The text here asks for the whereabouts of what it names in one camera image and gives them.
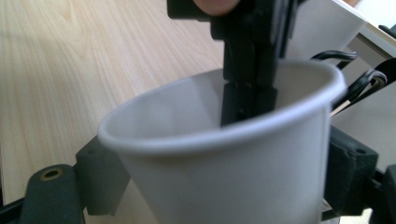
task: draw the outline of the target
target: black plastic bracket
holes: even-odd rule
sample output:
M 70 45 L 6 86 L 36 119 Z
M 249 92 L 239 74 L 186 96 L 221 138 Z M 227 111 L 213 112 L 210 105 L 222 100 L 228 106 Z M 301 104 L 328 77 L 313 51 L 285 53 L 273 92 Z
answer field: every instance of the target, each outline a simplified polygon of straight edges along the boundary
M 382 174 L 377 160 L 375 151 L 332 127 L 324 195 L 332 210 L 322 220 L 360 216 L 370 207 L 371 224 L 396 223 L 396 165 Z
M 119 157 L 95 136 L 77 155 L 75 172 L 82 206 L 89 215 L 115 214 L 131 177 Z
M 73 167 L 54 165 L 29 180 L 20 224 L 84 223 Z

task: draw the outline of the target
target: white paper cup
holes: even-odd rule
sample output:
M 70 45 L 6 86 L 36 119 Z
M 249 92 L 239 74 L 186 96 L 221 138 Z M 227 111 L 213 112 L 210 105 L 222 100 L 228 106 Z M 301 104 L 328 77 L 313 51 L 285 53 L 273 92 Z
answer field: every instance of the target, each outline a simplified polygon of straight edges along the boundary
M 221 71 L 120 106 L 99 127 L 162 224 L 319 222 L 339 70 L 281 62 L 276 110 L 220 128 Z

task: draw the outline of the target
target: finger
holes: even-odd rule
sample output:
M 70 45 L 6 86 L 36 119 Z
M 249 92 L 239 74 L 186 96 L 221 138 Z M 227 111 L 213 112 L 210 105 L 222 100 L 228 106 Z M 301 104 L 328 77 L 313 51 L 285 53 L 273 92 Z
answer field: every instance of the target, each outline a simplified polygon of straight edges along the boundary
M 221 16 L 233 10 L 239 0 L 193 0 L 205 13 L 211 16 Z

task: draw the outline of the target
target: table surface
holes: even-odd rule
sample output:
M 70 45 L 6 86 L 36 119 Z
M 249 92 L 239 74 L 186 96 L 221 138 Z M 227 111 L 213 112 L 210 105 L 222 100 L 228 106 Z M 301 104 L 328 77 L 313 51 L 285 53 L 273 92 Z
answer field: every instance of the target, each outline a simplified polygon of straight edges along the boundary
M 4 202 L 29 177 L 76 153 L 116 106 L 171 81 L 222 66 L 209 24 L 171 21 L 164 0 L 0 1 L 0 149 Z M 157 221 L 134 182 L 114 217 Z

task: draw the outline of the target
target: screw hole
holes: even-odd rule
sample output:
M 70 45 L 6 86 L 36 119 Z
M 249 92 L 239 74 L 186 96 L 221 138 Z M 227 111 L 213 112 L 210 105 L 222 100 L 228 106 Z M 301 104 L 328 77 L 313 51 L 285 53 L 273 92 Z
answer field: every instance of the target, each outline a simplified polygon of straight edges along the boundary
M 356 149 L 356 152 L 358 152 L 359 154 L 366 154 L 367 152 L 363 149 Z
M 63 170 L 60 168 L 49 169 L 41 175 L 41 180 L 43 181 L 53 180 L 61 176 L 63 173 L 64 173 Z

